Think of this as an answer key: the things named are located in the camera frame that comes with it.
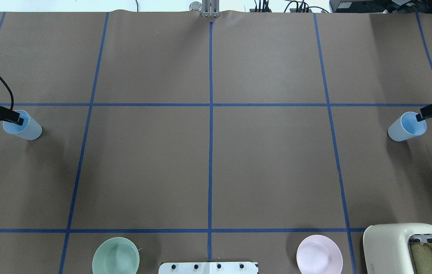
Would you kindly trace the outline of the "blue cup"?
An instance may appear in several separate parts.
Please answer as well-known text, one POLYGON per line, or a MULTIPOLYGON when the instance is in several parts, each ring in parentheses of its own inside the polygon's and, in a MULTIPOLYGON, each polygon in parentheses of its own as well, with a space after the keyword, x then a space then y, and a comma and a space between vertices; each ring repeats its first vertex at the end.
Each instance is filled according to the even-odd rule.
POLYGON ((4 131, 8 134, 26 140, 38 139, 43 132, 43 128, 38 124, 38 122, 33 119, 26 111, 15 110, 15 112, 19 113, 19 117, 23 119, 22 125, 3 121, 2 128, 4 131))
POLYGON ((405 112, 388 128, 388 136, 395 142, 403 142, 423 135, 427 130, 425 120, 418 121, 418 113, 405 112))

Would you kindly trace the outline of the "black laptop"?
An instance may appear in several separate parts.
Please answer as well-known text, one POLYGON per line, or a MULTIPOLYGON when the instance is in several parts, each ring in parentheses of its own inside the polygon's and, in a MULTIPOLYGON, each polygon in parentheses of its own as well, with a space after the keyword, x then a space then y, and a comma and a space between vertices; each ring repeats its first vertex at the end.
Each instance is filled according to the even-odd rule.
POLYGON ((432 14, 432 0, 330 0, 333 13, 432 14))

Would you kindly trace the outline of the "cream toaster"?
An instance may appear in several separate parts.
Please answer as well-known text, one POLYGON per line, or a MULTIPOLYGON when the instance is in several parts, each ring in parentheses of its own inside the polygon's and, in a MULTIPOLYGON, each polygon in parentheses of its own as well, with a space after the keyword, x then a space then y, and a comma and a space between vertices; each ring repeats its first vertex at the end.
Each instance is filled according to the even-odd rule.
POLYGON ((368 274, 416 274, 410 243, 432 244, 432 225, 394 223, 369 226, 363 234, 368 274))

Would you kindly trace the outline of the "toast slice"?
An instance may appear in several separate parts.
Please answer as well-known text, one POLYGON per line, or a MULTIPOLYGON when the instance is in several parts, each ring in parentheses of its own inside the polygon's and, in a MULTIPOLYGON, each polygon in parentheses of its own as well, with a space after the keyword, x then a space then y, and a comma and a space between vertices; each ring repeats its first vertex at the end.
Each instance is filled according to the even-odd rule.
POLYGON ((417 274, 432 274, 432 244, 410 243, 411 255, 417 274))

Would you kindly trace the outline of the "green bowl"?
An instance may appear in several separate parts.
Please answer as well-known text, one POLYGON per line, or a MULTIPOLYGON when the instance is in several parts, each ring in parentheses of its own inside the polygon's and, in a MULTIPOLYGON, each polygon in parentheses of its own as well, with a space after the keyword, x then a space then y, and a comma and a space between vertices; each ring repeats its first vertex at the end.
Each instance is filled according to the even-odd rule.
POLYGON ((136 274, 141 257, 137 246, 125 237, 102 243, 92 259, 93 274, 136 274))

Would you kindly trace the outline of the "pink bowl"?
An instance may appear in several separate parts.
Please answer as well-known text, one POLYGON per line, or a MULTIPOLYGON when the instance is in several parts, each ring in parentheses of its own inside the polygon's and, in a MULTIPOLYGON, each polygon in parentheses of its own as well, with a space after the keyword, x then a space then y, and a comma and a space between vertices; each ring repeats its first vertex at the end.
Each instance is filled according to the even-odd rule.
POLYGON ((296 263, 302 274, 341 274, 343 256, 331 238, 316 234, 299 244, 296 263))

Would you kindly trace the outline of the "aluminium frame post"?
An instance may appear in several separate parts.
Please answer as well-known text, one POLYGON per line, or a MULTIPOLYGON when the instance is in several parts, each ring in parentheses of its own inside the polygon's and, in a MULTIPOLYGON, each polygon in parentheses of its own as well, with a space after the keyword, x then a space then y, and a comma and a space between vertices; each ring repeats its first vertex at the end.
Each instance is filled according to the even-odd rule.
POLYGON ((205 18, 218 18, 221 15, 219 0, 201 0, 201 15, 205 18))

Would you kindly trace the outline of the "white pedestal column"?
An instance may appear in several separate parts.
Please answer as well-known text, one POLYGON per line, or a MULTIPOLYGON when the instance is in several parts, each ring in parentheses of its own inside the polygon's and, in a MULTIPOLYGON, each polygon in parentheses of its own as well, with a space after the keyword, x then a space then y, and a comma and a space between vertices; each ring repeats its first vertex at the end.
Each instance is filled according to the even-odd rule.
POLYGON ((169 262, 160 265, 159 274, 259 274, 258 263, 243 262, 169 262))

